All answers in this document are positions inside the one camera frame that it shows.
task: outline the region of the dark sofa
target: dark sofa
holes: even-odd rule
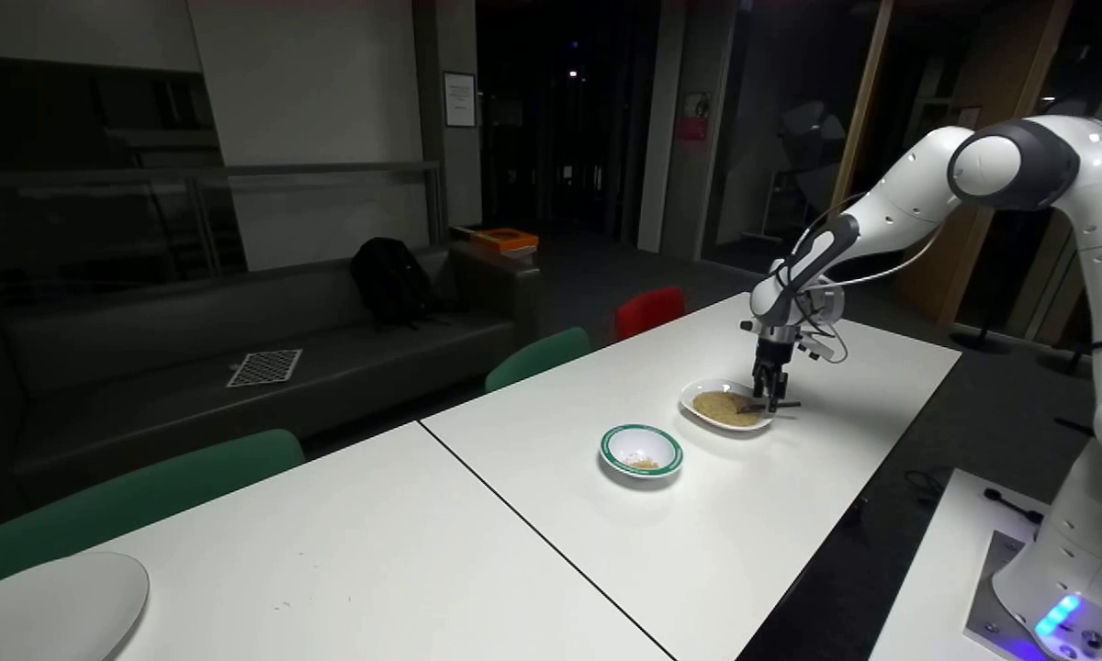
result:
[[[373,323],[344,261],[25,310],[0,318],[0,470],[25,503],[252,428],[314,438],[480,379],[536,334],[536,267],[421,248],[438,312]],[[224,389],[251,350],[286,386]]]

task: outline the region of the white robotic arm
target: white robotic arm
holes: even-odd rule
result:
[[[1052,659],[1102,659],[1102,125],[1028,116],[1009,125],[936,127],[918,140],[859,202],[826,222],[753,286],[753,392],[765,409],[785,398],[785,362],[823,305],[840,300],[826,267],[907,248],[933,235],[958,202],[995,211],[1061,211],[1071,225],[1096,318],[1096,438],[1067,470],[1037,541],[995,573],[999,601]]]

